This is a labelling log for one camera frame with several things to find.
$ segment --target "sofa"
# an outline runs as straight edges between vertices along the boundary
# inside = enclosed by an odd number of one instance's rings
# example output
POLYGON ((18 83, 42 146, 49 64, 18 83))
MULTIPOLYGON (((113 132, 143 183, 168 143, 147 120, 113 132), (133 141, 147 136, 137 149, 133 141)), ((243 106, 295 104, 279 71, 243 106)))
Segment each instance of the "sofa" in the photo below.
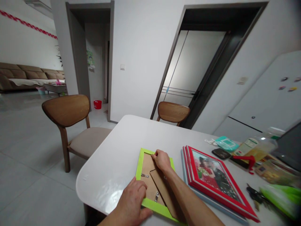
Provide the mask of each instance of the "sofa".
POLYGON ((57 79, 65 82, 64 71, 0 62, 0 91, 35 89, 57 79))

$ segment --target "chair leg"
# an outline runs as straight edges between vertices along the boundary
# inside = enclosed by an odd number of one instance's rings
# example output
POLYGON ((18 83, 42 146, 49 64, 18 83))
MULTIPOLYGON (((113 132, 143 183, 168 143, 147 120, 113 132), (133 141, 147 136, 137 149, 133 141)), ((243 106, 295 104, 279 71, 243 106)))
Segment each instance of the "chair leg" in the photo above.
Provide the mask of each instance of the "chair leg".
POLYGON ((68 150, 63 150, 63 153, 64 153, 64 162, 65 162, 65 172, 69 173, 70 172, 69 151, 68 150))
POLYGON ((65 172, 70 172, 70 158, 69 158, 69 151, 68 151, 68 136, 66 128, 58 126, 60 132, 61 132, 61 138, 62 138, 62 146, 63 146, 63 154, 64 154, 64 161, 65 161, 65 172))

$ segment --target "wooden chair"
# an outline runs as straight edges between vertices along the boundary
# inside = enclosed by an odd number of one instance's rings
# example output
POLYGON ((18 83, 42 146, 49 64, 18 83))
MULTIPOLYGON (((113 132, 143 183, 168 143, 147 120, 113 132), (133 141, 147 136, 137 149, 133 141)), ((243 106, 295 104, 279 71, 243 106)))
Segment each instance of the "wooden chair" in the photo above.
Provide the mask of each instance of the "wooden chair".
POLYGON ((177 122, 177 126, 179 126, 180 123, 187 118, 189 112, 189 107, 163 101, 158 105, 159 116, 157 121, 163 119, 165 121, 177 122))
POLYGON ((85 95, 70 95, 47 100, 42 104, 45 114, 61 132, 65 171, 70 172, 69 152, 88 159, 112 131, 106 128, 90 128, 89 99, 85 95), (66 127, 86 119, 87 129, 68 143, 66 127))

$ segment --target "red ribbon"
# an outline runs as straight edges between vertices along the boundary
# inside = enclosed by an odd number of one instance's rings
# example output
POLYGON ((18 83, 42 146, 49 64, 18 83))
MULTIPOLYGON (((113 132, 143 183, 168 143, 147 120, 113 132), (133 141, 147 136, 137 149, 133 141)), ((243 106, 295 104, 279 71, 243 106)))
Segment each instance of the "red ribbon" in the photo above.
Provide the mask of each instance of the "red ribbon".
POLYGON ((40 29, 40 28, 38 28, 38 27, 36 27, 36 26, 30 24, 30 23, 27 23, 27 22, 25 22, 24 20, 21 20, 21 19, 19 19, 19 18, 17 18, 17 17, 14 17, 13 15, 11 15, 11 14, 9 14, 9 13, 6 13, 6 12, 0 10, 0 14, 3 15, 3 16, 5 16, 5 17, 8 17, 8 18, 10 18, 10 19, 12 19, 12 20, 14 20, 14 21, 20 21, 21 24, 26 25, 27 27, 30 27, 30 28, 35 29, 35 30, 37 30, 37 31, 39 31, 39 32, 41 32, 41 33, 43 33, 43 34, 46 34, 46 35, 48 35, 48 36, 50 36, 50 37, 52 37, 52 38, 54 38, 54 39, 57 39, 57 37, 56 37, 55 35, 50 34, 49 32, 44 31, 44 30, 42 30, 42 29, 40 29))

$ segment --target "red bucket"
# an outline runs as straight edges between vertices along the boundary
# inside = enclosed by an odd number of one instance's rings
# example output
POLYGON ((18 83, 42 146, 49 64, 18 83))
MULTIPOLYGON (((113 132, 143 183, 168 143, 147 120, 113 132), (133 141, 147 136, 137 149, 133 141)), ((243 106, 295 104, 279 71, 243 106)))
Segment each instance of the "red bucket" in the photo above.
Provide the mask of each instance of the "red bucket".
POLYGON ((95 100, 94 101, 94 108, 95 109, 101 109, 101 100, 95 100))

